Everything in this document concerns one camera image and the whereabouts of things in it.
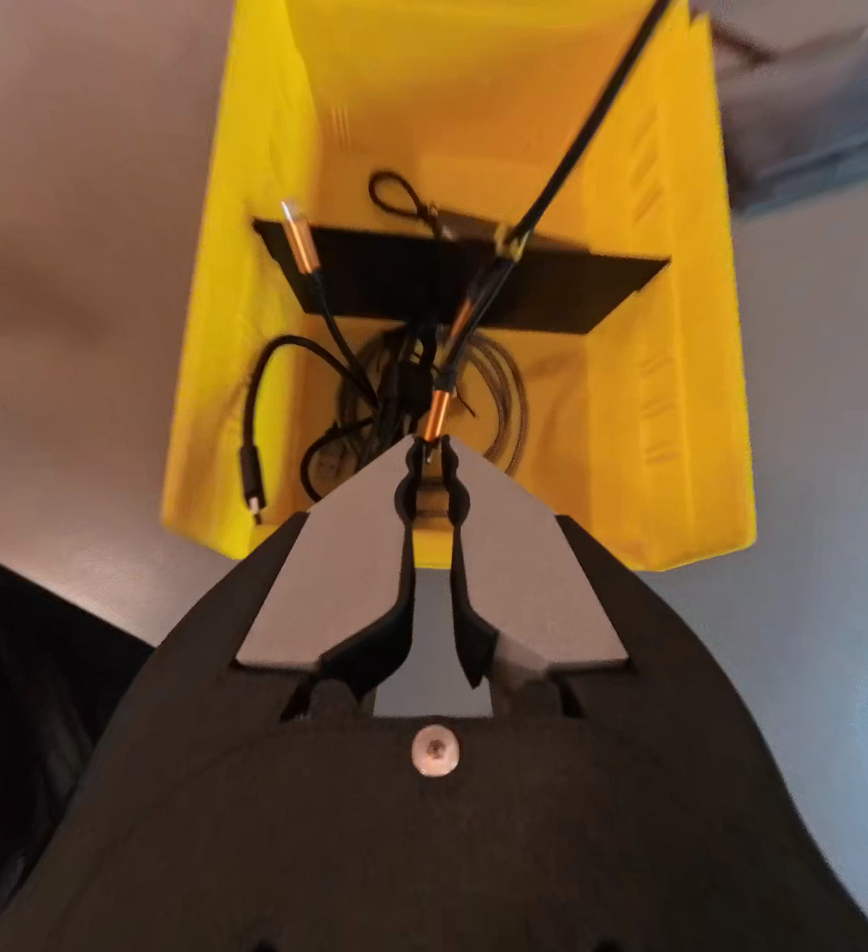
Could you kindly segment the black bin divider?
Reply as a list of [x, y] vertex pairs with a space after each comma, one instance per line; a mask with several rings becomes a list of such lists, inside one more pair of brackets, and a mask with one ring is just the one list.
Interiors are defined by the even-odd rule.
[[[312, 226], [336, 316], [417, 323], [453, 321], [494, 240], [442, 241], [421, 234]], [[484, 319], [488, 328], [584, 335], [669, 259], [594, 254], [536, 236]]]

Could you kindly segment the yellow plastic bin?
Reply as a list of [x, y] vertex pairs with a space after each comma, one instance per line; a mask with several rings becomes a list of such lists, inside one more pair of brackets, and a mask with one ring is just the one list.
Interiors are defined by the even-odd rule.
[[[164, 526], [230, 558], [261, 530], [238, 448], [250, 373], [283, 333], [329, 346], [253, 232], [313, 225], [428, 239], [373, 206], [391, 169], [421, 197], [514, 223], [547, 183], [651, 2], [236, 2], [162, 498]], [[517, 479], [633, 569], [757, 534], [726, 173], [706, 17], [672, 2], [538, 227], [666, 260], [580, 336], [492, 337], [523, 374]]]

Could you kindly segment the person's clothed body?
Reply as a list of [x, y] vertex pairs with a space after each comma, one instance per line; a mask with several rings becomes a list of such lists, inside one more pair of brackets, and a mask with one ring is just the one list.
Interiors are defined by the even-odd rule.
[[153, 647], [0, 564], [0, 912]]

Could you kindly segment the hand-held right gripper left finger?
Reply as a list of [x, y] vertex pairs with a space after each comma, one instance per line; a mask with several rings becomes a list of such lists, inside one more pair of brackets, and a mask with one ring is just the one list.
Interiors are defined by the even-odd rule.
[[237, 664], [376, 689], [412, 644], [414, 522], [408, 436], [311, 507]]

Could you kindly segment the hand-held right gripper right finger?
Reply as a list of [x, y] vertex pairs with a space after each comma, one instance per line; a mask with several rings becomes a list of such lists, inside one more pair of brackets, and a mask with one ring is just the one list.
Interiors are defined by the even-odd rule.
[[624, 665], [628, 652], [556, 514], [466, 446], [442, 439], [456, 652], [473, 687]]

